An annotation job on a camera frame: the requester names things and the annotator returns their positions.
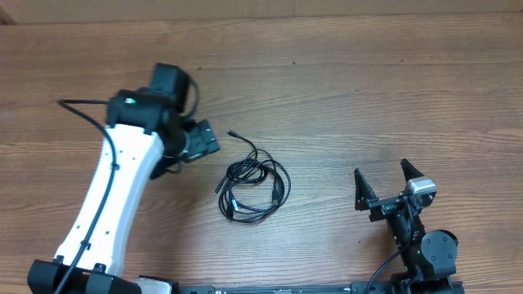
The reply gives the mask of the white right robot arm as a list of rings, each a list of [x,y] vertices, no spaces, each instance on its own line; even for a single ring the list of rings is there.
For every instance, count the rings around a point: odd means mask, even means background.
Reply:
[[[364,284],[366,293],[463,293],[454,283],[458,239],[448,230],[427,232],[420,219],[436,197],[436,184],[407,159],[400,165],[405,188],[395,197],[380,199],[360,169],[355,175],[355,209],[368,211],[372,222],[385,220],[397,252]]]

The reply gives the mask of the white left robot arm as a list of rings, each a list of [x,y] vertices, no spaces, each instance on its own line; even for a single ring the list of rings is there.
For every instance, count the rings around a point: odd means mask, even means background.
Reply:
[[[210,123],[184,110],[195,80],[158,63],[148,87],[121,90],[106,101],[101,156],[74,225],[52,261],[35,260],[33,293],[178,293],[179,284],[141,275],[122,277],[127,241],[150,180],[219,150]]]

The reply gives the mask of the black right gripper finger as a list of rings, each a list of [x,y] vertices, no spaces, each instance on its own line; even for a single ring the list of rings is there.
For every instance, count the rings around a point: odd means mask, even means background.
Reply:
[[[423,177],[424,174],[421,173],[408,159],[403,158],[400,161],[400,165],[404,174],[405,181]]]
[[[369,210],[378,201],[368,181],[364,178],[359,168],[354,170],[355,174],[355,209],[357,211]]]

